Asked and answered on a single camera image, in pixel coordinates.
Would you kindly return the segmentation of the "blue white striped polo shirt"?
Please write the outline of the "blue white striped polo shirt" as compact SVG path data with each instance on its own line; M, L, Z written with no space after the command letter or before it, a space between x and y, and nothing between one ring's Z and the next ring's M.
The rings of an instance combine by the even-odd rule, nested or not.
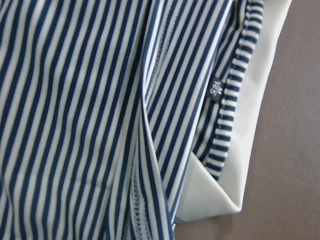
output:
M172 240L240 212L290 4L1 1L1 239Z

